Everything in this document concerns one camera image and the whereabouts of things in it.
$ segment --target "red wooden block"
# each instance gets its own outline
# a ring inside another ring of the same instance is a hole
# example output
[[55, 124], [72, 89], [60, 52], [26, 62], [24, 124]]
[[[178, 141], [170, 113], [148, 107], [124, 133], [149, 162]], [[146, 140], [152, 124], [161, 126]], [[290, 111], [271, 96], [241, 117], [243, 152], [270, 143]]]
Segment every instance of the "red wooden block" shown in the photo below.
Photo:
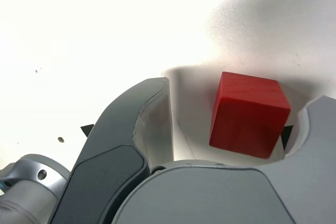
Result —
[[223, 72], [212, 114], [210, 145], [269, 158], [289, 113], [290, 104], [277, 81]]

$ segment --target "white table surface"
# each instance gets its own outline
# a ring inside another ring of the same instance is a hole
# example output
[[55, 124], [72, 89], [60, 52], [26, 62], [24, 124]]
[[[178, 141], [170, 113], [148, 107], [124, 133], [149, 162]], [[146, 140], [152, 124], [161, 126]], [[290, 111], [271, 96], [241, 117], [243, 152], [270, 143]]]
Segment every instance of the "white table surface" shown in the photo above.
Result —
[[72, 169], [86, 140], [80, 127], [95, 123], [132, 85], [158, 76], [171, 80], [176, 159], [231, 165], [279, 159], [280, 143], [271, 160], [208, 145], [220, 73], [278, 80], [293, 106], [292, 124], [310, 99], [336, 97], [335, 6], [335, 0], [0, 0], [0, 169], [29, 153]]

